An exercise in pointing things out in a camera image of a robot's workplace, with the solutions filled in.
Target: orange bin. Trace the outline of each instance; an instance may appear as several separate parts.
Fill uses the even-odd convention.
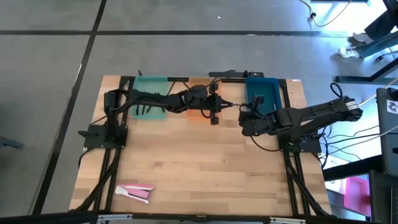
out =
[[[205,78],[205,77],[195,77],[195,78],[189,78],[188,81],[188,86],[194,86],[194,85],[208,85],[211,83],[211,81],[213,81],[214,78]],[[221,95],[221,81],[218,82],[218,90],[216,90],[216,93]],[[205,115],[209,115],[210,112],[207,110],[203,111]],[[219,119],[222,119],[222,112],[217,113],[217,117],[219,117]],[[194,122],[207,122],[208,124],[210,124],[210,119],[205,118],[200,110],[187,110],[186,112],[187,115],[187,119],[189,121],[194,121]]]

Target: pink object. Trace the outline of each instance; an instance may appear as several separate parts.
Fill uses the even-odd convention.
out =
[[[367,180],[359,177],[346,179],[344,207],[363,215],[371,215],[371,194]]]
[[[154,187],[153,185],[145,184],[121,184],[116,187],[115,193],[149,203],[149,192]]]

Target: white shoe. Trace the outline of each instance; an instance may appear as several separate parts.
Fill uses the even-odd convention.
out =
[[[356,34],[353,33],[353,37],[356,41],[365,42],[366,44],[370,44],[373,40],[365,33]]]
[[[349,57],[359,58],[360,57],[360,55],[356,51],[356,49],[352,48],[352,47],[348,47],[348,48],[341,47],[338,49],[338,54],[340,56],[342,56],[343,58],[349,58]]]

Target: wooden table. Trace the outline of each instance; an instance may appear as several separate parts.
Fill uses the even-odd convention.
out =
[[[104,115],[103,94],[118,88],[120,76],[104,76],[93,120]],[[245,101],[243,83],[222,83],[221,96],[234,103]],[[300,80],[287,80],[292,107],[306,106]],[[177,82],[172,93],[184,90]],[[189,121],[185,113],[167,113],[161,121],[127,119],[129,133],[122,150],[116,184],[154,184],[150,204],[114,195],[112,212],[207,215],[291,216],[283,155],[259,149],[241,134],[238,107],[222,111],[220,124]],[[278,149],[277,137],[256,141]],[[70,208],[79,206],[97,184],[104,149],[84,156]],[[301,154],[305,183],[318,203],[331,212],[319,161]],[[296,186],[300,213],[300,191]],[[100,208],[104,208],[107,186]]]

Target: concrete floor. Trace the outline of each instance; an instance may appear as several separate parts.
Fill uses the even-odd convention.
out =
[[[91,30],[100,2],[0,1],[0,20],[5,21],[0,30]],[[322,24],[345,4],[312,6]],[[334,23],[319,28],[307,22],[308,8],[298,0],[113,0],[105,7],[99,29],[352,32],[364,29],[383,10],[380,0],[352,3]],[[0,35],[0,136],[25,144],[22,150],[0,149],[0,217],[29,213],[87,41],[86,35]],[[301,79],[307,103],[313,105],[335,98],[328,87],[334,76],[369,76],[393,60],[386,57],[376,63],[378,54],[365,60],[336,55],[338,47],[351,44],[347,38],[299,36],[97,36],[44,212],[68,210],[83,145],[77,131],[91,120],[103,75],[137,75],[140,69],[145,75],[200,77],[210,71],[256,70],[267,77]],[[380,86],[341,87],[345,95],[363,101]],[[355,128],[336,123],[333,134],[377,125],[376,102],[363,109]],[[380,145],[375,139],[347,151],[365,158],[379,154]]]

